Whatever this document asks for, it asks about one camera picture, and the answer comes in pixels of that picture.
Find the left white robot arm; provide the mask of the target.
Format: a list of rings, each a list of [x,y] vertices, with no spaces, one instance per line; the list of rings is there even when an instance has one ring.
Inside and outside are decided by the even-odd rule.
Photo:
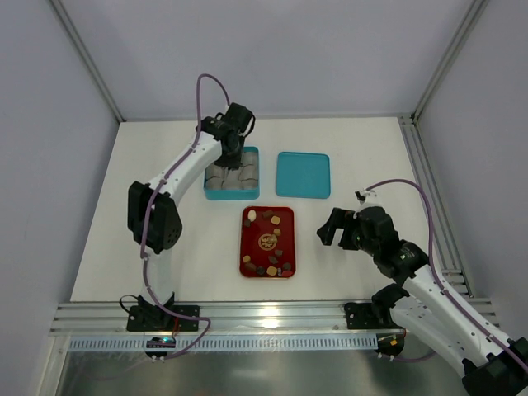
[[[199,119],[194,139],[176,159],[150,181],[129,187],[127,227],[143,262],[141,298],[166,314],[165,304],[174,294],[163,282],[170,278],[171,249],[183,230],[179,203],[208,166],[241,166],[245,139],[255,121],[247,107],[234,102],[224,113]]]

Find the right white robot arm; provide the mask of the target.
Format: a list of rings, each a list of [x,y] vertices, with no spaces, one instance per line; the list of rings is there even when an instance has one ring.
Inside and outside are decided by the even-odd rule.
[[[470,395],[518,395],[527,388],[527,340],[512,339],[484,318],[418,245],[399,237],[383,208],[335,208],[317,235],[329,246],[337,230],[340,248],[368,254],[392,280],[369,304],[345,305],[349,327],[410,331],[450,364]]]

